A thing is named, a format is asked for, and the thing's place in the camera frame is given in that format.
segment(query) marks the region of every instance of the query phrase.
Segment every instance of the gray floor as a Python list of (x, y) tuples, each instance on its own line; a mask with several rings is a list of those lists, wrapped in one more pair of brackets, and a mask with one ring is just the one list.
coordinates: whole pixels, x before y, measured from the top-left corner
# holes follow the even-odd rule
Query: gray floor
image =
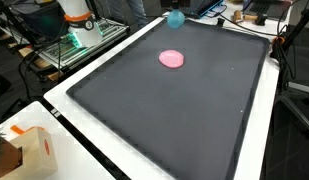
[[(108, 15), (105, 0), (99, 0), (104, 5), (104, 13)], [(128, 6), (123, 2), (123, 12), (129, 23), (134, 22)], [(297, 3), (292, 11), (290, 23), (297, 24), (300, 13), (306, 4), (306, 0)], [(144, 0), (147, 15), (160, 15), (162, 11), (159, 0)], [(133, 25), (132, 32), (137, 30)], [(295, 41), (297, 59), (309, 62), (309, 30), (304, 30)], [(17, 98), (25, 98), (24, 85), (18, 75), (17, 65), (21, 59), (9, 54), (3, 47), (0, 47), (0, 73), (12, 82), (11, 89), (0, 98), (0, 116)], [(309, 84), (309, 66), (298, 64), (297, 72), (299, 80)], [(29, 82), (32, 87), (39, 91), (46, 91), (53, 87), (51, 84), (40, 84), (36, 77), (29, 73)], [(309, 118), (309, 105), (303, 103), (307, 97), (302, 93), (291, 93), (291, 97)], [(309, 180), (309, 140), (302, 135), (304, 126), (281, 104), (273, 108), (272, 125), (268, 145), (266, 148), (266, 175), (267, 180)]]

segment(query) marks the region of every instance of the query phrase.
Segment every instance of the blue ball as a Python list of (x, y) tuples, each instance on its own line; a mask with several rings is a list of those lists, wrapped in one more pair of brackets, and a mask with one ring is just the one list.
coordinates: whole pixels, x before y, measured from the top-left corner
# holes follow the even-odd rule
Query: blue ball
[(167, 17), (167, 24), (172, 29), (180, 28), (185, 21), (184, 14), (178, 9), (174, 9)]

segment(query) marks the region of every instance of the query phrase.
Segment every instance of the pink disc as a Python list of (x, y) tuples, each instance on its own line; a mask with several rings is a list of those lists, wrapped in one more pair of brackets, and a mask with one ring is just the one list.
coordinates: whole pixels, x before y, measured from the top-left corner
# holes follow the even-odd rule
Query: pink disc
[(184, 56), (175, 50), (167, 50), (162, 52), (159, 60), (162, 64), (169, 68), (178, 68), (184, 64)]

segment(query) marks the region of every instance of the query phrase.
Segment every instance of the table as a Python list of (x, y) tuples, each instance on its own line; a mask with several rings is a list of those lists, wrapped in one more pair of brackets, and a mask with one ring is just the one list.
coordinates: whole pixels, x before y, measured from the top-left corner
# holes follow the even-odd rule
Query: table
[(51, 134), (58, 171), (46, 180), (115, 178), (39, 103), (33, 102), (4, 123), (0, 124), (6, 139), (17, 136), (12, 125), (26, 130), (41, 126)]
[[(230, 16), (237, 9), (242, 9), (242, 6), (228, 5), (228, 10), (224, 13), (224, 15), (230, 18)], [(66, 91), (115, 54), (140, 38), (162, 20), (164, 20), (164, 18), (154, 20), (148, 26), (141, 29), (44, 95), (44, 98), (49, 103), (51, 103), (65, 118), (68, 119), (70, 123), (81, 131), (92, 143), (94, 143), (97, 148), (99, 148), (133, 180), (172, 179), (172, 177), (161, 170), (154, 163), (149, 161), (136, 149), (124, 142), (107, 126), (100, 123), (96, 118), (94, 118), (94, 116), (85, 111), (85, 109), (75, 103), (69, 96), (67, 96)], [(206, 24), (216, 24), (216, 21), (217, 20), (215, 19), (198, 20), (198, 22)], [(242, 25), (247, 25), (247, 27), (258, 31), (276, 33), (276, 28), (274, 27), (275, 23), (270, 20), (267, 21), (267, 25), (265, 27), (255, 26), (251, 23), (244, 23)], [(231, 25), (225, 23), (224, 26), (230, 27)], [(237, 170), (235, 173), (235, 180), (259, 179), (278, 74), (279, 68), (277, 62), (268, 56), (264, 63), (256, 90), (253, 107), (249, 117)]]

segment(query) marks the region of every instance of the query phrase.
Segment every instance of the black mat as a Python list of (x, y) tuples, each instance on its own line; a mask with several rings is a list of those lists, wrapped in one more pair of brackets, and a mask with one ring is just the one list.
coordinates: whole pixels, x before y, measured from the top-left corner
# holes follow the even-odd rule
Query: black mat
[[(67, 93), (175, 178), (232, 179), (268, 46), (217, 27), (162, 23)], [(167, 49), (185, 64), (159, 63)]]

